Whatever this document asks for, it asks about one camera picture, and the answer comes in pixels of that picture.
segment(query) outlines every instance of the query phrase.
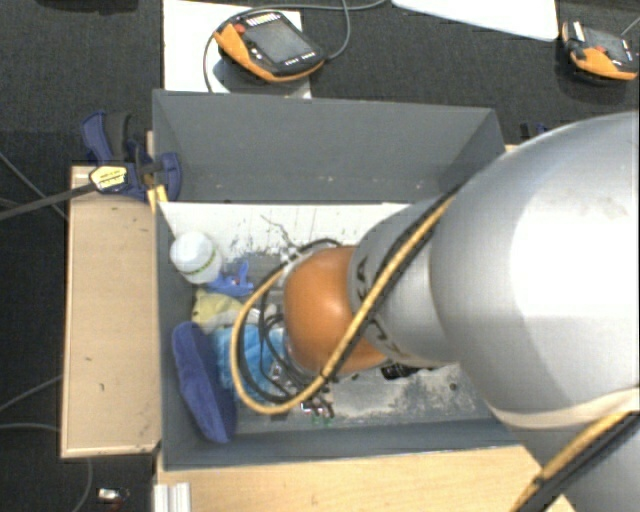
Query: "yellow cable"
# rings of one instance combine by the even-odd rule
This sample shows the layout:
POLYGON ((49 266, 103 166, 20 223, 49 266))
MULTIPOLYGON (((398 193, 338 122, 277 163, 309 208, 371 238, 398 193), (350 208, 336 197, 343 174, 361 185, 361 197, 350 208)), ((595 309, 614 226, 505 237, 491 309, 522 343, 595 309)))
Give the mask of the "yellow cable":
POLYGON ((242 382, 242 375, 240 374, 240 369, 238 367, 238 358, 236 357, 238 351, 238 339, 240 335, 240 329, 242 327, 242 323, 244 319, 249 314, 249 311, 256 303, 256 301, 262 297, 262 295, 270 289, 275 282, 280 279, 284 270, 280 270, 276 272, 271 278, 269 278, 265 283, 263 283, 255 293, 249 298, 249 300, 244 304, 238 317, 233 324, 233 329, 231 330, 231 343, 230 343, 230 358, 231 358, 231 376, 233 378, 233 384, 238 392, 238 396, 240 399, 247 405, 247 407, 253 409, 256 412, 261 414, 283 414, 290 409, 296 407, 300 402, 304 402, 308 400, 313 395, 315 395, 322 386, 325 385, 326 379, 331 372, 336 368, 336 365, 340 361, 340 358, 344 354, 345 350, 349 346, 350 340, 355 336, 357 330, 360 328, 362 323, 365 321, 367 315, 373 308, 373 305, 377 298, 380 296, 384 287, 391 280, 395 272, 398 270, 400 265, 407 258, 411 250, 420 242, 420 240, 429 233, 429 231, 433 228, 433 226, 440 220, 444 212, 447 210, 448 206, 453 201, 455 196, 448 197, 441 205, 439 205, 431 215, 429 215, 424 222, 414 231, 411 237, 396 251, 393 255, 387 266, 384 268, 378 279, 376 279, 375 283, 367 293, 367 296, 362 301, 360 309, 356 312, 353 317, 353 320, 347 327, 346 332, 340 339, 340 342, 336 346, 335 350, 329 357, 329 360, 325 364, 322 371, 316 376, 316 378, 307 386, 304 390, 302 390, 298 395, 293 398, 287 400, 282 404, 277 405, 265 405, 256 400, 254 400, 247 393, 244 383, 242 382))
POLYGON ((524 507, 526 503, 542 488, 545 481, 553 478, 560 471, 565 469, 571 461, 580 455, 580 453, 582 453, 598 437, 631 413, 631 411, 626 411, 609 414, 588 425, 584 430, 576 435, 569 444, 554 455, 547 464, 545 464, 545 466, 518 497, 513 507, 511 507, 510 512, 519 512, 522 507, 524 507))

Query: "orange device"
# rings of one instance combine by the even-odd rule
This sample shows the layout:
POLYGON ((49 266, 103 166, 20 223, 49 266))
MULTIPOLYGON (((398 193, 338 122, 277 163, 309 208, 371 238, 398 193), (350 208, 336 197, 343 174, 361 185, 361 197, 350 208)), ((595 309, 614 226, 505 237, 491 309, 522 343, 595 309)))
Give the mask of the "orange device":
POLYGON ((248 11, 229 18, 213 34, 224 58, 266 82, 290 82, 320 68, 324 50, 273 10, 248 11))
POLYGON ((562 24, 562 42, 576 72, 591 81, 629 81, 638 76, 638 54, 624 37, 579 21, 562 24))

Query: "wooden board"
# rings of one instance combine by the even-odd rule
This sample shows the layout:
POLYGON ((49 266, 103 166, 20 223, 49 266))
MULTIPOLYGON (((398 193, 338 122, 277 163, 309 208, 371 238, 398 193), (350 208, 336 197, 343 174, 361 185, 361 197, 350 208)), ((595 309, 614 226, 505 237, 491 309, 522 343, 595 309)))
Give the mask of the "wooden board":
POLYGON ((193 512, 508 512, 539 470, 520 446, 177 472, 158 461, 158 483, 190 483, 193 512))
MULTIPOLYGON (((74 168, 72 186, 90 169, 74 168)), ((139 201, 71 202, 62 457, 150 452, 160 439, 154 236, 139 201)))

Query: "white paper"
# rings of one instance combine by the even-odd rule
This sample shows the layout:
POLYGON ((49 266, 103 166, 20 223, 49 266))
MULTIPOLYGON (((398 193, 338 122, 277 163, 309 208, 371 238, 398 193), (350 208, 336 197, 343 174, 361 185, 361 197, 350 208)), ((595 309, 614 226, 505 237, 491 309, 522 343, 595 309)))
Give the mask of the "white paper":
POLYGON ((523 37, 558 37, 554 0, 392 0, 394 5, 523 37))
POLYGON ((280 255, 319 238, 356 244, 406 204, 242 205, 160 203, 174 236, 199 231, 226 260, 246 254, 280 255))
MULTIPOLYGON (((247 9, 236 5, 190 0, 164 0, 164 88, 169 91, 207 92, 203 71, 207 40, 222 22, 247 9)), ((302 30, 299 12, 282 12, 302 30)), ((215 41, 212 41, 209 47, 206 69, 212 92, 215 93, 250 92, 311 97, 308 79, 293 85, 267 85, 251 83, 236 76, 237 72, 229 71, 228 65, 225 67, 215 41), (219 76, 214 74, 214 68, 221 72, 219 76)))

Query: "blue cloth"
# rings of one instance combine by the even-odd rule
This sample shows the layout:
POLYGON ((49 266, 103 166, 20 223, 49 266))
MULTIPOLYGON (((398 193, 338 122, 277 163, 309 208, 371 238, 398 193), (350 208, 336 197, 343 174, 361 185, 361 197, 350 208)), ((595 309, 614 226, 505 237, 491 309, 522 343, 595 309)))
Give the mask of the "blue cloth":
MULTIPOLYGON (((269 339, 278 355, 282 356, 284 353, 282 332, 278 330, 271 331, 269 339)), ((231 329, 217 329, 209 335, 209 340, 213 350, 217 354, 220 382, 225 389, 234 390, 233 379, 231 378, 231 361, 229 359, 231 329)), ((270 391, 273 385, 260 371, 260 335, 255 325, 247 325, 244 329, 244 349, 247 365, 249 366, 253 380, 265 391, 270 391)), ((267 375, 269 375, 272 364, 273 356, 269 348, 265 345, 262 349, 262 368, 267 375)), ((263 398, 246 384, 245 389, 252 398, 263 401, 263 398)))
POLYGON ((237 423, 233 393, 218 375, 218 355, 198 324, 183 322, 173 330, 173 355, 178 368, 180 394, 203 435, 226 443, 237 423))

